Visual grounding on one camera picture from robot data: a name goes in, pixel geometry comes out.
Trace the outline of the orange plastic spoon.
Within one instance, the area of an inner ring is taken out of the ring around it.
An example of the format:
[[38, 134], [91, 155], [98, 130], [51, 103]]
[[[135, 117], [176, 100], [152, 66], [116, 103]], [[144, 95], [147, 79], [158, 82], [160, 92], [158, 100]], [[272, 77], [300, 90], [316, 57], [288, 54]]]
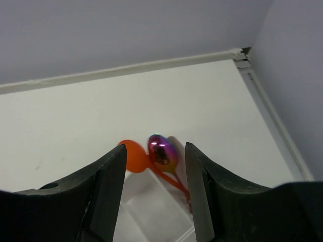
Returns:
[[144, 172], [147, 168], [151, 169], [155, 174], [167, 181], [185, 194], [187, 202], [190, 202], [188, 190], [179, 182], [173, 180], [162, 171], [158, 170], [150, 161], [149, 156], [140, 144], [132, 140], [123, 140], [118, 145], [125, 145], [127, 150], [126, 170], [132, 173]]

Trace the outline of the iridescent metal spoon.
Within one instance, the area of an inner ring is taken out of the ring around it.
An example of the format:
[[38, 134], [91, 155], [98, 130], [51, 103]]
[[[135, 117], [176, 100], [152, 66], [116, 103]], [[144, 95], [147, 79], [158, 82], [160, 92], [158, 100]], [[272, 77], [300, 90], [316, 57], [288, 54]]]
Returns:
[[185, 195], [189, 195], [176, 173], [179, 155], [173, 144], [164, 136], [153, 134], [148, 138], [147, 147], [152, 171]]

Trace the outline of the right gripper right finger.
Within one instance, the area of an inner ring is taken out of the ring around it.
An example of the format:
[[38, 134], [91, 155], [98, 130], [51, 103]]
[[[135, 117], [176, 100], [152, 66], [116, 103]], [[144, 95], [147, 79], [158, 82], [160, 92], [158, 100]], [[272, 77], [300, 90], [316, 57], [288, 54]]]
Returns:
[[185, 145], [197, 241], [322, 241], [322, 182], [268, 188]]

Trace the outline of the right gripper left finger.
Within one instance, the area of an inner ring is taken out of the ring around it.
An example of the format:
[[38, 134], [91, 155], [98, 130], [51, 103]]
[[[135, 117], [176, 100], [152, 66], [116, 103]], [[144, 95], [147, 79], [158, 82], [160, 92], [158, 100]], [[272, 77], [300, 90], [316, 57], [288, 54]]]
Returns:
[[1, 191], [1, 241], [112, 241], [126, 160], [119, 145], [40, 189]]

